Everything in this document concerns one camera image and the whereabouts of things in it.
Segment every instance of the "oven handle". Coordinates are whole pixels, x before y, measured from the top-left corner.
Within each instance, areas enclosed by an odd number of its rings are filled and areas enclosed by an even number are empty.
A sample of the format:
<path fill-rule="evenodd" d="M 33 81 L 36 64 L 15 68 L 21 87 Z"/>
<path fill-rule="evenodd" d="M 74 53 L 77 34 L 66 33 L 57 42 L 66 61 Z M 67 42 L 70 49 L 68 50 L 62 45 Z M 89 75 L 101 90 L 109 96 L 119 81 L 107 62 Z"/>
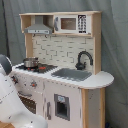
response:
<path fill-rule="evenodd" d="M 22 96 L 32 97 L 32 94 L 24 94 L 22 91 L 18 91 L 18 93 Z"/>
<path fill-rule="evenodd" d="M 58 17 L 56 17 L 56 18 L 54 19 L 54 27 L 55 27 L 55 30 L 56 30 L 56 31 L 58 31 L 57 22 L 58 22 Z"/>
<path fill-rule="evenodd" d="M 47 117 L 48 117 L 48 120 L 51 120 L 51 115 L 50 115 L 50 102 L 47 103 Z"/>

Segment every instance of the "microwave window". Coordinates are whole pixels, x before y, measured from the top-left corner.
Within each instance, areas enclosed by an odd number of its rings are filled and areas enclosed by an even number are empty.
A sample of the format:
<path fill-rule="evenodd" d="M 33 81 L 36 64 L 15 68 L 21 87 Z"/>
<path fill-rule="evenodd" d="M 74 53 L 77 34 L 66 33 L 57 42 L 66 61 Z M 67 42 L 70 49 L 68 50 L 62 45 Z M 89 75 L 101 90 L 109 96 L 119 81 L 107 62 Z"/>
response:
<path fill-rule="evenodd" d="M 61 29 L 76 30 L 76 18 L 61 18 Z"/>

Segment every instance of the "toy kitchen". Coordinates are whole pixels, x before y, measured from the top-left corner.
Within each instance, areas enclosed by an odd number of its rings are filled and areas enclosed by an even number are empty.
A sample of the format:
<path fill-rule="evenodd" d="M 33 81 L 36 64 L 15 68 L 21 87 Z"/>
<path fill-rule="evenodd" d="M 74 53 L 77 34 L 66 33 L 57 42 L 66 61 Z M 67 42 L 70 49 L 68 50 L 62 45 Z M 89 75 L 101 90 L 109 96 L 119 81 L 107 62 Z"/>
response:
<path fill-rule="evenodd" d="M 101 71 L 101 12 L 20 17 L 26 58 L 39 61 L 10 74 L 24 105 L 48 128 L 105 128 L 105 87 L 114 77 Z"/>

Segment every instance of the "backsplash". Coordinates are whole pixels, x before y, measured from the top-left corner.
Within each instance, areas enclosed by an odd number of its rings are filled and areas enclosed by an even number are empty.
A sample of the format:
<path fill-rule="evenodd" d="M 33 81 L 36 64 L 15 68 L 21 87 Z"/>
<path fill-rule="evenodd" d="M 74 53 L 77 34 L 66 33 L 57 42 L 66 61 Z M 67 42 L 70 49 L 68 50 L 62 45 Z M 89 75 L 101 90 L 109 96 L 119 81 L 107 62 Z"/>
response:
<path fill-rule="evenodd" d="M 41 63 L 75 68 L 78 54 L 85 50 L 93 58 L 93 38 L 40 34 L 33 34 L 32 38 L 33 56 L 39 57 Z M 82 55 L 81 62 L 86 62 L 86 70 L 93 71 L 86 55 Z"/>

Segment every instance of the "faucet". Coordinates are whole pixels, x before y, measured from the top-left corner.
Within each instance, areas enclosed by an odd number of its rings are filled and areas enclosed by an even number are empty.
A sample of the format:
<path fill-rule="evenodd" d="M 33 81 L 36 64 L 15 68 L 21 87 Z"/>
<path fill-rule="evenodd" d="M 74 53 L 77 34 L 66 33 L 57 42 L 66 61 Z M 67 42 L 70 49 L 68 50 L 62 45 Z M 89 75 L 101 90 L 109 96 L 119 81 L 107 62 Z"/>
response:
<path fill-rule="evenodd" d="M 88 58 L 90 59 L 90 65 L 93 65 L 92 56 L 91 56 L 88 52 L 82 51 L 82 52 L 80 52 L 79 55 L 78 55 L 78 63 L 76 64 L 77 70 L 83 70 L 83 69 L 85 69 L 85 67 L 86 67 L 86 62 L 85 62 L 84 64 L 82 64 L 82 63 L 80 62 L 81 55 L 83 55 L 83 54 L 86 54 L 86 55 L 88 56 Z"/>

